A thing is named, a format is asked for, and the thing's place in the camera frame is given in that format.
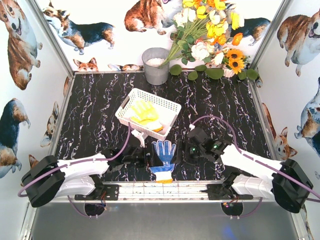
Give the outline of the orange dotted work glove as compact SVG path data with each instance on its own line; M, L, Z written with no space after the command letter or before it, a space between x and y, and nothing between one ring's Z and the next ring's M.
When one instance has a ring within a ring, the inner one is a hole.
M159 114L150 101L138 100L130 108L133 111L133 115L130 117L132 122L156 133L163 130Z

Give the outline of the blue dotted work glove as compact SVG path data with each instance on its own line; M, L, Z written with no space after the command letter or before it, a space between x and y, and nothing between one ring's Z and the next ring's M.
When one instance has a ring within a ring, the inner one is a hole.
M175 155L176 144L169 140L157 140L152 142L156 156L162 162L162 166L152 166L150 171L155 175L155 182L161 184L171 184L173 182L172 172L175 164L172 159Z

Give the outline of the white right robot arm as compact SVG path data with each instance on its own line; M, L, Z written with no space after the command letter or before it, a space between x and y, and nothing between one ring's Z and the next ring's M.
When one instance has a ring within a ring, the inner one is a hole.
M206 189L209 199L275 201L288 212L297 214L303 208L313 184L300 165L292 160L267 159L239 149L230 137L211 138L195 127L177 142L178 163L198 166L200 160L232 168L222 183Z

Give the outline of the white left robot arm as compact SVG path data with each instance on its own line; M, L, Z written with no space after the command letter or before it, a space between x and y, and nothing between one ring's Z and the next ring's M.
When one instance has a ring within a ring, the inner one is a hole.
M152 157L147 152L146 138L146 133L134 129L120 146L93 156L62 160L48 155L33 161L21 179L23 191L34 208L66 196L75 196L77 200L114 198L114 193L103 185L102 176L117 172L125 165L147 167Z

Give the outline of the white plastic storage basket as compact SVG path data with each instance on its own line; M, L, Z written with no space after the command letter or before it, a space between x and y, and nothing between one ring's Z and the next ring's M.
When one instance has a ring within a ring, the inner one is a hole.
M139 133L164 141L181 109L176 102L133 88L115 112L115 117Z

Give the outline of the grey metal bucket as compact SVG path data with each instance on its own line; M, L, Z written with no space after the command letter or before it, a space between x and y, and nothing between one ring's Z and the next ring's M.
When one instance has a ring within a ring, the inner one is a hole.
M162 47L145 50L141 56L146 81L154 86L164 84L169 75L169 62L166 62L169 51Z

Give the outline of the artificial flower bouquet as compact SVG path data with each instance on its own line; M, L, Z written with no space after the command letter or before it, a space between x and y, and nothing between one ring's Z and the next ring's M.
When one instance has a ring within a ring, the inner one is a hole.
M198 72L211 79L234 75L240 81L258 79L258 72L249 67L249 56L237 46L247 37L253 38L250 46L256 44L269 25L267 19L244 19L227 0L184 0L173 24L176 31L170 35L172 45L162 67L175 59L184 65L201 61L189 80L195 80Z

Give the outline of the aluminium front rail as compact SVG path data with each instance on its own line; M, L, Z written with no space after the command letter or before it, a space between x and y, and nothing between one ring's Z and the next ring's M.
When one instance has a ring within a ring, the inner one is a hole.
M104 182L105 185L118 186L118 199L103 197L102 200L75 196L76 201L87 203L208 203L207 185L221 185L222 180L187 180L172 183L153 181Z

